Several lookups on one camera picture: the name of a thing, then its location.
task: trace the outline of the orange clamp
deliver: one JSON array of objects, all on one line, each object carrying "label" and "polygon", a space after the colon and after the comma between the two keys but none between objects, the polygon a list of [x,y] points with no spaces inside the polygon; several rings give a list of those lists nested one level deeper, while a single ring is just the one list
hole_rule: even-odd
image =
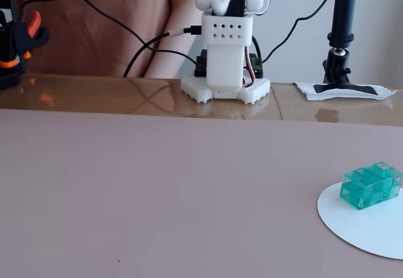
[{"label": "orange clamp", "polygon": [[[41,17],[38,11],[34,11],[33,13],[33,19],[32,22],[30,23],[30,25],[27,27],[28,30],[28,34],[31,37],[34,37],[34,35],[36,34],[36,32],[38,31],[40,24],[41,24]],[[30,59],[31,58],[31,52],[27,51],[24,53],[23,57],[24,59]],[[2,69],[10,69],[13,67],[16,67],[18,65],[18,61],[17,59],[11,61],[11,62],[2,62],[0,61],[0,68]]]},{"label": "orange clamp", "polygon": [[33,37],[40,27],[42,19],[38,11],[33,12],[33,20],[28,26],[28,34]]},{"label": "orange clamp", "polygon": [[14,68],[18,65],[18,61],[17,59],[11,61],[11,62],[2,62],[0,61],[0,68],[3,69],[10,69],[10,68]]}]

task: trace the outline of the green lego brick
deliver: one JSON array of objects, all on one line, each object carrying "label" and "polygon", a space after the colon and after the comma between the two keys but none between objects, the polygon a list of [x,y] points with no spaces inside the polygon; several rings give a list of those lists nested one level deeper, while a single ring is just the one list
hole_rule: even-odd
[{"label": "green lego brick", "polygon": [[397,197],[402,181],[402,172],[386,163],[375,163],[345,173],[340,197],[362,210]]}]

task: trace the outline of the red wire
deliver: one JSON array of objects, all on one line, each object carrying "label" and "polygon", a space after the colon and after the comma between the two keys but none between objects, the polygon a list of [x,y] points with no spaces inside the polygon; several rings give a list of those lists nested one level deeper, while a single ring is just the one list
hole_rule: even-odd
[{"label": "red wire", "polygon": [[245,88],[248,88],[253,85],[255,78],[254,78],[254,73],[252,71],[251,62],[249,62],[249,54],[247,53],[247,47],[245,47],[245,58],[246,58],[246,67],[247,67],[247,70],[249,71],[249,74],[252,79],[252,81],[249,84],[245,85]]}]

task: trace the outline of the white paper circle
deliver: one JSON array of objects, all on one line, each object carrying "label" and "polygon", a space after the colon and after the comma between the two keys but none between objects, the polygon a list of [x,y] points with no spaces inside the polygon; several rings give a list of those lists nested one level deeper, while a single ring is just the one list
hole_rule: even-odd
[{"label": "white paper circle", "polygon": [[317,201],[325,225],[363,251],[403,260],[403,194],[359,211],[340,197],[341,183],[327,188]]}]

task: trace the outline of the black microphone stand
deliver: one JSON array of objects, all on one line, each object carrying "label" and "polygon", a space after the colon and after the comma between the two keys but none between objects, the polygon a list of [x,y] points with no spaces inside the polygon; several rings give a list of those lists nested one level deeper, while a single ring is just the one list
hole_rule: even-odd
[{"label": "black microphone stand", "polygon": [[353,27],[355,2],[356,0],[335,0],[332,32],[327,36],[332,49],[329,51],[327,60],[323,63],[325,85],[315,85],[316,93],[332,89],[349,89],[378,95],[372,87],[351,84],[348,78],[351,69],[348,68],[350,53],[347,48],[354,40],[351,29]]}]

